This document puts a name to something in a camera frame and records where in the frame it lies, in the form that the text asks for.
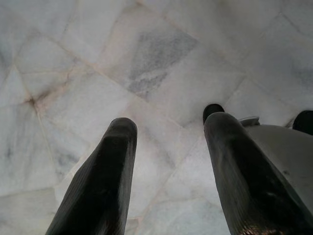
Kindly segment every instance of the textured black surface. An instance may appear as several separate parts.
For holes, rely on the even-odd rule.
[[[136,125],[115,119],[75,174],[47,235],[123,235],[131,193]]]
[[[302,111],[294,120],[292,128],[313,135],[313,111]]]
[[[224,113],[225,110],[219,104],[209,104],[208,106],[206,106],[206,108],[204,109],[204,112],[203,112],[203,123],[205,123],[208,116],[210,116],[213,113],[217,113],[217,112],[223,112]]]
[[[313,234],[312,215],[234,117],[212,114],[204,132],[232,235]]]

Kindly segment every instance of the white marble tile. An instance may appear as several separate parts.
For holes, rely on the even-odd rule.
[[[55,212],[52,188],[0,197],[0,234],[45,234]]]
[[[199,45],[172,66],[148,101],[159,108],[165,106],[167,115],[184,127],[195,121],[202,126],[207,104],[225,103],[244,77],[242,72]]]
[[[21,73],[65,72],[75,58],[40,33],[33,33],[22,46],[16,65]]]
[[[239,64],[281,5],[281,0],[172,0],[166,18]]]
[[[264,125],[285,126],[297,115],[296,110],[272,97],[249,78],[242,82],[224,109],[237,119],[260,117],[259,122]]]
[[[75,0],[0,0],[29,24],[59,40],[69,22]]]
[[[313,38],[313,2],[290,0],[283,13],[304,35]]]
[[[132,119],[138,127],[137,151],[128,216],[143,215],[179,161],[196,140],[185,138],[183,129],[162,117],[144,101],[136,99],[123,117]]]
[[[98,143],[110,122],[131,101],[132,95],[97,73],[73,72],[69,82],[36,101],[41,115],[79,135]]]
[[[55,170],[33,106],[1,108],[0,123],[0,195],[52,186]]]
[[[170,0],[138,0],[138,2],[160,15],[166,13],[170,4]]]
[[[181,201],[200,197],[221,207],[204,134],[165,184],[157,201]]]
[[[295,108],[313,108],[313,41],[281,16],[244,61],[253,79]]]
[[[0,108],[21,104],[29,99],[30,95],[26,92],[20,73],[13,66],[9,75],[0,86]]]
[[[74,175],[70,172],[60,183],[53,187],[57,207],[59,207],[61,202],[63,201],[65,193],[67,192],[67,189],[70,182],[72,182],[73,177]]]
[[[79,1],[62,44],[84,60],[95,63],[124,3],[125,0]]]
[[[135,235],[137,227],[138,227],[137,219],[128,219],[126,221],[125,235]]]
[[[201,119],[209,102],[226,102],[243,79],[221,57],[141,6],[123,13],[102,56],[105,74],[183,126]]]
[[[67,82],[68,72],[22,74],[23,82],[34,99],[42,98]]]
[[[79,136],[62,130],[46,118],[42,119],[42,125],[58,179],[62,180],[87,153],[90,145]]]
[[[0,6],[0,86],[29,33],[29,27],[14,17],[7,8]]]
[[[144,217],[138,235],[229,235],[222,209],[204,199],[155,204]]]
[[[147,97],[196,44],[144,6],[135,6],[117,20],[98,66],[128,90]]]

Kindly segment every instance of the tile grout line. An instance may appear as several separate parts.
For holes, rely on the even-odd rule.
[[[22,82],[22,84],[23,84],[23,88],[25,89],[26,93],[27,93],[28,96],[30,97],[30,100],[27,101],[27,102],[24,102],[23,104],[29,103],[30,106],[34,109],[34,111],[35,111],[35,113],[36,113],[36,116],[37,116],[37,119],[38,119],[38,122],[39,122],[39,127],[40,127],[41,133],[42,133],[42,135],[43,135],[43,137],[44,137],[45,144],[46,144],[46,147],[47,147],[47,150],[48,150],[49,159],[50,159],[50,161],[51,161],[51,164],[52,164],[52,167],[53,167],[53,170],[54,170],[54,177],[55,177],[54,180],[57,182],[57,177],[56,177],[56,165],[55,165],[55,162],[54,162],[54,160],[53,160],[53,154],[52,154],[52,151],[51,151],[50,144],[48,143],[47,135],[46,135],[46,133],[45,133],[45,130],[44,130],[44,126],[43,126],[43,124],[42,124],[41,117],[40,117],[40,115],[39,115],[39,113],[38,113],[38,111],[37,111],[37,109],[36,109],[35,104],[32,104],[32,103],[31,103],[31,101],[33,100],[33,96],[32,96],[31,93],[29,92],[29,90],[28,90],[28,88],[27,88],[27,86],[26,86],[26,84],[25,84],[25,82],[24,82],[24,80],[23,80],[23,78],[22,78],[21,72],[20,72],[19,69],[15,66],[15,62],[13,63],[13,66],[16,68],[17,72],[19,73],[19,75],[20,75],[19,77],[20,77],[20,80],[21,80],[21,82]]]
[[[143,5],[145,8],[147,8],[149,11],[153,12],[154,14],[156,14],[154,11],[150,10],[150,9],[149,9],[147,6],[145,6],[144,4],[142,4],[142,5]],[[175,25],[172,25],[172,26],[174,26],[174,27],[177,28],[178,30],[182,31],[179,27],[176,27]],[[148,104],[148,105],[149,105],[150,107],[152,107],[153,109],[156,109],[160,115],[162,115],[163,117],[165,117],[166,119],[168,119],[169,121],[171,121],[172,123],[174,123],[175,125],[178,125],[179,127],[185,129],[183,126],[181,126],[180,124],[178,124],[175,120],[173,120],[172,118],[168,117],[167,115],[164,115],[158,107],[156,107],[156,106],[154,106],[153,104],[147,102],[147,101],[144,100],[143,98],[139,97],[137,94],[132,93],[132,92],[130,92],[129,90],[125,89],[123,86],[121,86],[121,85],[120,85],[119,83],[117,83],[115,80],[113,80],[112,78],[110,78],[109,76],[107,76],[105,73],[103,73],[102,71],[100,71],[99,68],[98,68],[95,64],[90,63],[90,62],[86,61],[85,59],[82,59],[80,56],[76,55],[75,52],[73,52],[73,51],[71,51],[70,49],[67,49],[66,47],[64,47],[64,46],[61,44],[60,41],[57,41],[57,40],[55,40],[54,38],[52,38],[52,37],[50,37],[50,36],[48,36],[48,35],[42,33],[40,30],[38,30],[37,28],[35,28],[33,25],[31,25],[31,28],[33,28],[36,32],[42,34],[44,37],[48,38],[50,41],[52,41],[53,43],[55,43],[57,46],[59,46],[60,48],[62,48],[64,51],[66,51],[66,52],[67,52],[68,54],[70,54],[71,56],[78,58],[78,59],[79,59],[80,61],[82,61],[85,65],[90,66],[91,68],[93,68],[93,70],[94,70],[95,72],[97,72],[98,74],[100,74],[101,76],[104,76],[104,77],[108,78],[111,82],[113,82],[114,84],[116,84],[118,87],[120,87],[121,89],[123,89],[123,90],[126,91],[127,93],[138,97],[141,101],[145,102],[146,104]],[[23,44],[27,43],[27,41],[28,41],[30,38],[31,38],[31,35],[27,37],[27,39],[25,40],[25,42],[24,42]],[[226,61],[225,59],[223,59],[223,60],[224,60],[227,64],[229,64],[230,66],[236,68],[235,66],[233,66],[232,64],[230,64],[230,63],[229,63],[228,61]]]
[[[245,76],[238,84],[238,86],[234,89],[234,92],[228,97],[228,99],[222,104],[222,106],[226,106],[226,104],[230,101],[230,99],[234,96],[234,94],[238,91],[240,86],[243,84],[243,82],[247,79],[247,76]]]
[[[273,99],[278,100],[279,102],[281,102],[282,104],[284,104],[285,106],[287,106],[288,108],[290,108],[292,111],[298,111],[299,109],[296,108],[295,106],[285,102],[284,100],[282,100],[281,98],[279,98],[278,96],[276,96],[273,92],[267,90],[264,86],[262,86],[261,84],[259,84],[253,77],[252,74],[250,74],[251,78],[249,79],[250,82],[252,82],[255,86],[257,86],[262,92],[266,93],[268,96],[270,96]]]
[[[199,141],[200,137],[197,137],[197,140],[192,144],[192,146],[190,147],[190,149],[187,151],[187,153],[179,160],[179,162],[177,163],[177,165],[175,166],[175,169],[173,170],[172,173],[169,174],[169,176],[164,180],[164,183],[162,184],[162,187],[160,187],[158,189],[158,191],[156,192],[155,196],[152,198],[151,202],[147,205],[147,207],[145,208],[145,210],[142,213],[142,216],[140,217],[141,220],[139,220],[138,222],[138,227],[135,231],[135,234],[138,232],[138,229],[140,227],[140,224],[142,222],[142,220],[144,219],[144,217],[147,215],[147,213],[151,210],[152,206],[157,202],[157,199],[159,197],[159,195],[163,192],[164,187],[166,185],[166,183],[170,180],[170,178],[178,171],[179,167],[182,165],[183,161],[186,159],[186,156],[191,152],[191,150],[194,148],[194,146],[197,144],[197,142]]]
[[[186,32],[186,30],[183,30],[179,25],[177,25],[175,22],[173,22],[171,19],[169,19],[166,14],[167,12],[164,12],[162,14],[159,14],[157,13],[156,11],[150,9],[148,6],[146,6],[144,3],[141,3],[141,2],[138,2],[139,4],[143,5],[145,8],[147,8],[150,12],[152,12],[153,14],[156,14],[157,16],[161,17],[163,20],[165,20],[169,25],[171,25],[173,28],[181,31],[182,33],[184,34],[187,34],[189,37],[193,38],[194,40],[196,40],[200,45],[204,46],[209,52],[213,53],[214,55],[220,57],[227,65],[241,71],[241,72],[244,72],[242,71],[242,69],[231,63],[229,60],[225,59],[225,57],[221,54],[219,54],[217,51],[213,50],[212,48],[208,48],[205,44],[203,44],[202,42],[199,41],[199,39],[195,36],[193,36],[192,34],[190,34],[189,32]]]
[[[247,50],[246,54],[244,57],[240,60],[239,66],[242,67],[242,64],[244,61],[247,59],[247,57],[254,51],[255,48],[257,48],[258,44],[260,41],[265,37],[265,34],[268,30],[270,30],[273,25],[275,24],[275,21],[281,16],[281,12],[278,12],[276,16],[273,17],[273,19],[270,20],[268,25],[264,27],[263,31],[259,34],[259,37],[257,38],[256,42]]]

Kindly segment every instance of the gray marble veining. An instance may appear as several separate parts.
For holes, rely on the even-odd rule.
[[[284,17],[265,33],[243,66],[266,91],[298,110],[313,108],[313,40]]]
[[[282,0],[171,0],[166,19],[238,65],[282,9]]]
[[[87,152],[89,143],[75,134],[60,129],[46,118],[42,119],[42,125],[58,179],[62,180]]]
[[[0,195],[51,187],[56,174],[32,104],[0,109]]]
[[[129,89],[146,97],[166,78],[166,70],[186,56],[197,41],[179,31],[171,34],[144,32],[138,37],[129,74]]]

